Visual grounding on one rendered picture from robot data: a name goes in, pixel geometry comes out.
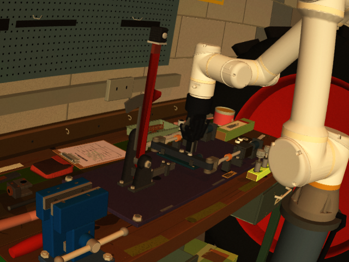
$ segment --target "green metal leg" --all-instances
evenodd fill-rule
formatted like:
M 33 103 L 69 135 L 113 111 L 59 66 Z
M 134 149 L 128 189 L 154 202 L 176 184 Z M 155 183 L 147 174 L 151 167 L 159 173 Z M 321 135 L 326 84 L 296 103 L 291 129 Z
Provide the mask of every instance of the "green metal leg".
M 270 247 L 272 246 L 274 235 L 275 235 L 276 229 L 278 228 L 278 224 L 281 216 L 280 206 L 281 204 L 273 210 L 270 216 L 267 231 L 264 235 L 261 249 L 258 254 L 256 262 L 266 262 L 267 260 L 267 256 L 269 254 Z

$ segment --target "clipboard clip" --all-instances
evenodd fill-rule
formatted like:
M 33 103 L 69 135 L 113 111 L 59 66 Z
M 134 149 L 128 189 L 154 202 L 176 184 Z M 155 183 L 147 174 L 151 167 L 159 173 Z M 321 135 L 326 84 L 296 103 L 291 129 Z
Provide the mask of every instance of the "clipboard clip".
M 75 157 L 73 154 L 67 154 L 67 153 L 65 153 L 65 152 L 62 152 L 62 153 L 59 153 L 62 157 L 64 157 L 66 160 L 68 160 L 68 161 L 70 161 L 70 162 L 72 162 L 73 164 L 77 164 L 77 163 L 79 163 L 80 161 L 80 159 L 79 158 L 77 158 L 77 157 Z

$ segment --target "wall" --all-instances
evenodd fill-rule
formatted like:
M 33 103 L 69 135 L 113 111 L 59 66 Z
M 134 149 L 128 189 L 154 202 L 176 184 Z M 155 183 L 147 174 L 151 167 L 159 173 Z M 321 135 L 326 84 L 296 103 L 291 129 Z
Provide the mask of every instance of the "wall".
M 264 27 L 292 26 L 300 19 L 294 9 L 297 0 L 225 0 L 224 5 L 208 2 L 180 0 L 170 63 L 160 66 L 158 74 L 177 73 L 182 79 L 179 87 L 162 90 L 157 103 L 186 97 L 197 43 L 220 45 L 223 55 L 236 57 L 231 49 L 234 44 L 255 38 L 264 40 Z M 146 75 L 145 67 L 9 82 L 0 84 L 0 98 L 7 94 Z M 106 102 L 99 98 L 0 116 L 0 134 L 124 109 L 124 102 L 125 99 Z

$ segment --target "wooden table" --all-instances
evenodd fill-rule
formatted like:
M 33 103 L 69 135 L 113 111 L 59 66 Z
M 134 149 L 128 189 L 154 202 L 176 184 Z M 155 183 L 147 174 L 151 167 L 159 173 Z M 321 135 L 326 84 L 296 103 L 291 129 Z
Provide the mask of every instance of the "wooden table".
M 169 120 L 169 122 L 174 122 L 177 119 L 178 117 Z M 260 132 L 253 130 L 246 133 L 245 136 L 252 138 L 258 137 L 260 134 Z M 58 147 L 57 149 L 98 140 L 106 140 L 112 144 L 115 144 L 127 139 L 128 137 L 126 135 L 126 131 L 121 131 L 76 142 L 73 144 L 64 145 L 62 147 Z M 275 139 L 276 138 L 274 137 L 266 135 L 264 144 L 270 145 L 270 143 L 272 141 L 275 141 Z M 2 161 L 0 162 L 0 166 L 22 163 L 25 167 L 28 167 L 33 163 L 51 158 L 54 155 L 56 154 L 52 152 L 51 148 L 40 152 L 31 153 L 29 155 L 17 157 L 15 159 Z M 95 168 L 100 168 L 100 166 L 94 166 L 89 169 L 80 170 L 76 173 L 73 173 L 73 176 L 80 174 L 81 172 L 91 171 Z M 35 194 L 36 191 L 55 186 L 57 184 L 60 184 L 61 181 L 62 177 L 53 178 L 51 180 L 35 184 L 31 189 L 33 191 L 33 194 Z M 139 228 L 130 225 L 129 223 L 108 212 L 108 215 L 106 217 L 96 221 L 95 238 L 98 240 L 104 236 L 114 233 L 115 231 L 118 231 L 121 227 L 127 227 L 129 229 L 128 236 L 120 237 L 110 243 L 107 243 L 106 245 L 101 247 L 101 250 L 106 253 L 111 253 L 115 258 L 115 261 L 157 262 L 161 258 L 167 256 L 168 254 L 185 245 L 206 230 L 218 224 L 230 214 L 237 211 L 239 208 L 250 202 L 253 198 L 257 197 L 262 192 L 270 188 L 273 184 L 276 183 L 276 180 L 273 178 L 272 174 L 269 174 L 268 176 L 258 181 L 258 186 L 250 189 L 249 191 L 244 192 L 239 190 L 240 187 L 246 185 L 249 182 L 250 180 L 246 178 L 246 173 L 243 173 L 240 176 L 233 178 L 231 181 L 224 183 L 220 187 L 210 191 L 209 193 L 206 193 L 205 195 Z M 32 197 L 33 195 L 19 200 L 13 199 L 7 194 L 0 195 L 0 219 L 35 210 L 35 203 L 14 209 L 12 211 L 7 210 L 8 205 L 13 205 Z M 185 220 L 187 217 L 196 214 L 201 210 L 206 209 L 218 202 L 222 202 L 226 204 L 226 206 L 195 223 L 191 223 Z M 0 232 L 0 255 L 7 262 L 37 262 L 38 256 L 43 250 L 42 248 L 15 259 L 13 259 L 9 255 L 8 249 L 15 244 L 23 241 L 24 239 L 39 233 L 41 233 L 41 220 L 36 220 Z M 160 235 L 168 239 L 168 241 L 133 257 L 125 252 L 125 250 L 128 248 L 142 244 Z

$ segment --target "electrical outlet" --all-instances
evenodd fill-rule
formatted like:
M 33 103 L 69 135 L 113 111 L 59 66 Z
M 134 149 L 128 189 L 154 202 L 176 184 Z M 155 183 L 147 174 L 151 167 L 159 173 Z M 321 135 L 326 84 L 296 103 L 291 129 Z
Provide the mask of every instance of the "electrical outlet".
M 107 79 L 105 101 L 114 101 L 132 97 L 134 78 Z

